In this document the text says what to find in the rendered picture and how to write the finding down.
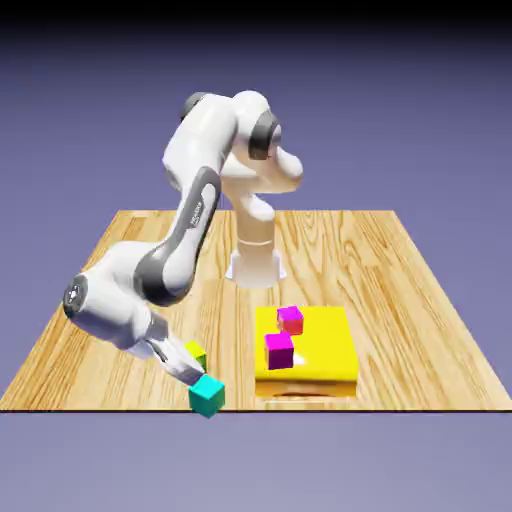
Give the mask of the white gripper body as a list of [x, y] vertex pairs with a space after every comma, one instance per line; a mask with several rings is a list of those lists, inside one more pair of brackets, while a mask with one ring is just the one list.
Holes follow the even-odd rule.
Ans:
[[148, 338], [146, 343], [163, 369], [181, 383], [192, 386], [205, 374], [201, 364], [175, 337]]

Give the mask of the small teal cube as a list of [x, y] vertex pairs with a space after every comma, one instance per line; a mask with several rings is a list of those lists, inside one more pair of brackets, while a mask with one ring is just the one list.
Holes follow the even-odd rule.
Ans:
[[224, 383], [204, 374], [188, 388], [189, 406], [192, 411], [206, 418], [214, 416], [225, 404]]

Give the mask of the small yellow-green cube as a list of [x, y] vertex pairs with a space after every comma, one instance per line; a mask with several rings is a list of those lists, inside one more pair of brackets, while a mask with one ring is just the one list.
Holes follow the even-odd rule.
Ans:
[[190, 355], [201, 365], [204, 372], [207, 371], [207, 353], [205, 349], [196, 341], [185, 343], [185, 348]]

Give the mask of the small magenta cube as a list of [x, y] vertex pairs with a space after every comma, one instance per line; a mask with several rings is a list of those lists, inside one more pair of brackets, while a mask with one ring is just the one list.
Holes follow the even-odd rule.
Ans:
[[269, 333], [264, 336], [265, 357], [269, 370], [292, 368], [294, 365], [294, 343], [285, 332]]

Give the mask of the small pink-red cube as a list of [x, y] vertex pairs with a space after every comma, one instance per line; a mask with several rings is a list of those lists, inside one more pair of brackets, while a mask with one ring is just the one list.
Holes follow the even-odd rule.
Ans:
[[296, 305], [277, 309], [277, 326], [280, 331], [287, 332], [290, 336], [303, 333], [304, 316]]

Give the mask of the large yellow box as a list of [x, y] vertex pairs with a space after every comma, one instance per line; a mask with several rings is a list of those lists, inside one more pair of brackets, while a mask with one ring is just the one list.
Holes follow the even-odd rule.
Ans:
[[258, 306], [255, 312], [255, 392], [261, 398], [298, 396], [351, 397], [358, 383], [358, 358], [343, 308], [299, 307], [304, 316], [303, 333], [291, 336], [292, 368], [269, 370], [264, 336], [282, 332], [277, 309]]

